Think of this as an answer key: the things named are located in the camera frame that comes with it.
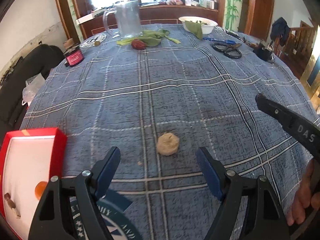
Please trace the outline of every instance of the blue gripper pad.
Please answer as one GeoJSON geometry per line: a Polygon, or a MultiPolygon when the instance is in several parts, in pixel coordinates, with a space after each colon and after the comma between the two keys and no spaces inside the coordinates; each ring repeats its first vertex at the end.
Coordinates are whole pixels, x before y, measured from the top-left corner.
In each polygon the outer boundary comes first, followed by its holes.
{"type": "Polygon", "coordinates": [[[200,147],[196,151],[196,158],[211,193],[222,201],[225,197],[226,169],[221,162],[212,158],[206,147],[200,147]]]}
{"type": "Polygon", "coordinates": [[[111,147],[106,157],[103,160],[97,161],[91,169],[93,173],[92,178],[95,180],[94,196],[97,200],[106,194],[119,166],[120,158],[119,148],[111,147]]]}

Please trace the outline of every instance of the orange ball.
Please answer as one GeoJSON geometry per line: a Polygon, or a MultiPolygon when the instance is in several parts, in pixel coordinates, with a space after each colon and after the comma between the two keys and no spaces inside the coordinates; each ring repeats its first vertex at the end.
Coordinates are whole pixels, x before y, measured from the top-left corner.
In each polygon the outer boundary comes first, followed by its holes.
{"type": "Polygon", "coordinates": [[[45,188],[47,187],[47,182],[46,181],[41,181],[38,183],[38,185],[35,188],[35,194],[36,194],[36,198],[38,200],[40,200],[45,188]]]}

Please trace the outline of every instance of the green vegetable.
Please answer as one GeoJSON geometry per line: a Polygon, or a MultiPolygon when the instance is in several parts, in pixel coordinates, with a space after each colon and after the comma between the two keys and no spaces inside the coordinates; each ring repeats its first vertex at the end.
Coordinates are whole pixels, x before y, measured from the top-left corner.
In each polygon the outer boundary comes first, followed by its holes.
{"type": "Polygon", "coordinates": [[[207,23],[205,23],[205,22],[203,22],[203,21],[199,21],[199,20],[197,20],[196,23],[200,23],[200,24],[202,24],[202,25],[208,25],[207,23]]]}
{"type": "Polygon", "coordinates": [[[199,40],[202,40],[202,28],[200,23],[194,23],[191,21],[185,21],[187,29],[193,33],[199,40]]]}
{"type": "Polygon", "coordinates": [[[167,30],[159,30],[159,31],[144,30],[142,36],[117,41],[117,44],[121,46],[128,45],[128,44],[131,44],[133,40],[138,39],[143,41],[148,47],[154,47],[160,44],[161,38],[167,38],[169,41],[173,41],[176,44],[181,43],[177,39],[170,38],[168,36],[169,34],[170,32],[167,30]]]}

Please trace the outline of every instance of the pitcher handle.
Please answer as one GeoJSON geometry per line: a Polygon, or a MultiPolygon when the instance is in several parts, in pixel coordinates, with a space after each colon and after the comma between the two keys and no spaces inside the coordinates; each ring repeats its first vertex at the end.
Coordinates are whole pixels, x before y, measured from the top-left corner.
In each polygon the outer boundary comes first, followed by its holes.
{"type": "Polygon", "coordinates": [[[104,11],[103,18],[102,18],[104,28],[106,29],[107,33],[109,33],[111,36],[113,35],[113,33],[111,32],[111,30],[109,29],[109,26],[108,26],[108,15],[111,13],[115,13],[115,12],[116,12],[115,10],[104,11]]]}

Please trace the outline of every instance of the screw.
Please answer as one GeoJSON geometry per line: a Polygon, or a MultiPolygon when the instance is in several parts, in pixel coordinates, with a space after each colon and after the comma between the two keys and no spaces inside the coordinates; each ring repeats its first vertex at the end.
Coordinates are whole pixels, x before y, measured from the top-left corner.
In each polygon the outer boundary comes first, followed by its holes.
{"type": "Polygon", "coordinates": [[[84,176],[84,177],[87,177],[90,174],[91,174],[91,171],[89,171],[89,170],[82,171],[82,176],[84,176]]]}
{"type": "Polygon", "coordinates": [[[58,179],[59,179],[58,176],[52,176],[50,180],[52,182],[56,182],[58,179]]]}
{"type": "Polygon", "coordinates": [[[264,176],[264,175],[260,176],[259,179],[260,179],[261,181],[263,181],[263,182],[266,182],[266,181],[267,181],[267,177],[264,176]]]}
{"type": "Polygon", "coordinates": [[[233,177],[236,173],[233,170],[227,170],[227,175],[233,177]]]}

